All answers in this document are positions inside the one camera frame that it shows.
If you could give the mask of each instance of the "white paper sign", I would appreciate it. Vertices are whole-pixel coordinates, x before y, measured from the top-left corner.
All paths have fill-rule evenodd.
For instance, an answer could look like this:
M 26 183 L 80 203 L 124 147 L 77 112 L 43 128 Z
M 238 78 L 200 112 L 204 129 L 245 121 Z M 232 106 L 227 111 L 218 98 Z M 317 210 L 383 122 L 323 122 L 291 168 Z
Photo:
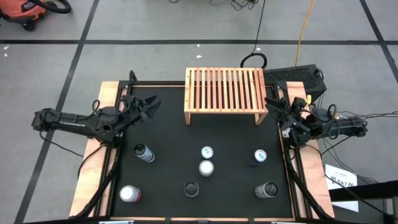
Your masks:
M 338 182 L 344 187 L 354 187 L 357 186 L 357 178 L 356 176 L 343 169 L 339 169 L 337 167 L 333 167 L 331 165 L 325 165 L 325 174 L 331 178 L 332 180 Z M 326 179 L 328 184 L 328 189 L 340 189 L 340 185 L 334 183 L 333 181 Z M 358 212 L 358 201 L 349 201 L 349 202 L 332 202 L 332 205 L 335 205 L 340 208 L 345 208 L 354 212 Z

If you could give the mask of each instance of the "black mat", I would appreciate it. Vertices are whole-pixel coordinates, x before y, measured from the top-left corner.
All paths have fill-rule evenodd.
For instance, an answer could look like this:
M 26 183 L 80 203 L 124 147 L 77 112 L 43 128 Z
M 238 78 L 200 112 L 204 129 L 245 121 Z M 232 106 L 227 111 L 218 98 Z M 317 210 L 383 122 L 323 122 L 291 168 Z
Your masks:
M 162 105 L 153 124 L 137 124 L 125 132 L 121 172 L 114 188 L 111 215 L 114 217 L 292 217 L 289 188 L 276 122 L 268 116 L 260 126 L 254 115 L 193 114 L 186 125 L 183 88 L 135 88 L 143 98 L 157 95 Z M 134 146 L 146 144 L 156 159 L 148 164 L 134 155 Z M 200 175 L 201 148 L 211 146 L 215 171 Z M 260 167 L 249 167 L 256 149 L 267 152 Z M 184 194 L 185 183 L 195 181 L 197 198 Z M 279 193 L 259 199 L 257 185 L 273 182 Z M 126 203 L 120 189 L 133 185 L 142 190 L 138 203 Z

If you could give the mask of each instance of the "wooden table edge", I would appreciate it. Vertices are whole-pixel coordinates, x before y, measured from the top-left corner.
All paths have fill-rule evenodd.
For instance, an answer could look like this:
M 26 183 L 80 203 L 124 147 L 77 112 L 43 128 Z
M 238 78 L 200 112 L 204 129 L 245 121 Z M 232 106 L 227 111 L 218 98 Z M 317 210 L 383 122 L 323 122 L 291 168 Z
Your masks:
M 118 85 L 119 82 L 103 82 L 101 84 L 101 89 L 99 91 L 99 96 L 98 96 L 98 99 L 101 101 L 101 107 L 114 106 L 116 101 L 116 95 L 118 92 Z M 306 98 L 303 83 L 287 82 L 287 86 L 291 102 L 293 102 L 294 97 Z M 184 85 L 137 85 L 134 87 L 184 87 Z M 96 148 L 99 147 L 99 145 L 100 144 L 97 140 L 89 139 L 86 145 L 85 157 L 91 154 Z M 316 140 L 308 142 L 308 145 L 311 145 L 318 149 L 318 144 Z M 78 179 L 76 185 L 75 196 L 73 198 L 72 207 L 70 209 L 71 216 L 76 215 L 78 212 L 80 212 L 84 208 L 84 206 L 90 201 L 93 194 L 96 192 L 100 183 L 100 176 L 104 162 L 105 151 L 106 151 L 105 148 L 99 150 L 82 167 L 80 172 L 80 178 Z M 114 154 L 115 150 L 111 152 L 108 170 L 112 166 L 114 160 Z M 333 207 L 331 205 L 329 191 L 326 185 L 326 177 L 324 175 L 322 160 L 319 156 L 319 153 L 315 152 L 314 149 L 311 147 L 305 147 L 301 150 L 301 157 L 302 157 L 303 170 L 308 190 L 314 196 L 315 200 L 327 212 L 327 214 L 334 217 Z M 107 189 L 103 194 L 101 208 L 99 211 L 100 216 L 106 215 L 108 197 L 109 197 L 109 186 L 107 187 Z M 302 211 L 304 209 L 302 195 L 301 197 L 298 197 L 298 199 L 299 199 L 298 202 L 299 209 L 300 211 Z M 314 217 L 317 217 L 314 211 L 312 211 L 312 213 Z M 257 218 L 257 220 L 267 221 L 271 219 Z

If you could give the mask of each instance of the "gray concrete floor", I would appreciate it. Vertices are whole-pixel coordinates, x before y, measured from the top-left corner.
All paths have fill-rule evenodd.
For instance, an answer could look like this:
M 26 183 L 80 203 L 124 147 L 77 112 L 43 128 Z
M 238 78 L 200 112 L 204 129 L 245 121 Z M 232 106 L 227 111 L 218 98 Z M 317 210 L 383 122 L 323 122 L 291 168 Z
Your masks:
M 48 13 L 34 32 L 0 21 L 0 220 L 13 223 L 37 162 L 42 140 L 30 123 L 33 112 L 57 105 L 75 56 L 77 42 L 34 44 L 35 40 L 79 40 L 94 0 L 70 0 L 73 12 Z M 398 40 L 398 2 L 367 0 L 384 40 Z M 268 0 L 261 40 L 297 40 L 310 0 Z M 241 40 L 254 39 L 261 5 L 236 12 L 226 1 L 99 0 L 88 40 Z M 369 114 L 398 110 L 398 84 L 379 44 L 346 45 L 344 40 L 377 40 L 359 0 L 317 0 L 305 40 L 341 40 L 341 45 L 303 45 L 300 65 L 315 63 L 325 74 L 324 106 Z M 12 40 L 32 40 L 17 44 Z M 294 65 L 296 45 L 258 45 L 268 69 Z M 91 112 L 102 81 L 125 80 L 133 69 L 140 80 L 183 80 L 185 67 L 238 67 L 252 44 L 118 45 L 86 44 L 63 107 Z M 398 59 L 398 46 L 388 45 Z M 258 67 L 256 59 L 247 66 Z M 364 138 L 336 147 L 339 158 L 357 173 L 378 181 L 398 179 L 398 120 L 369 120 Z M 86 138 L 57 131 L 53 140 L 83 153 Z M 328 154 L 324 163 L 339 166 Z M 67 218 L 81 158 L 51 146 L 38 177 L 25 222 Z

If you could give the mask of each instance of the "yellow extension cord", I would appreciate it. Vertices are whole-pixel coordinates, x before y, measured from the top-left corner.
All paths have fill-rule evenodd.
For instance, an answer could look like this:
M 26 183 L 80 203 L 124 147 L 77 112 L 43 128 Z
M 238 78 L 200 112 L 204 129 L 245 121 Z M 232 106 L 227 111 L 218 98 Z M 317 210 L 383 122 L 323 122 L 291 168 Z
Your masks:
M 295 62 L 294 62 L 294 66 L 297 66 L 297 61 L 299 60 L 299 52 L 300 52 L 301 38 L 302 38 L 303 35 L 304 35 L 304 29 L 305 29 L 305 26 L 307 25 L 308 18 L 310 17 L 310 12 L 311 12 L 311 10 L 312 10 L 312 6 L 313 6 L 313 3 L 314 3 L 314 2 L 315 2 L 315 0 L 311 0 L 310 8 L 308 9 L 307 15 L 305 16 L 305 20 L 304 20 L 303 27 L 301 28 L 300 37 L 298 38 L 297 53 L 296 53 L 296 60 L 295 60 Z

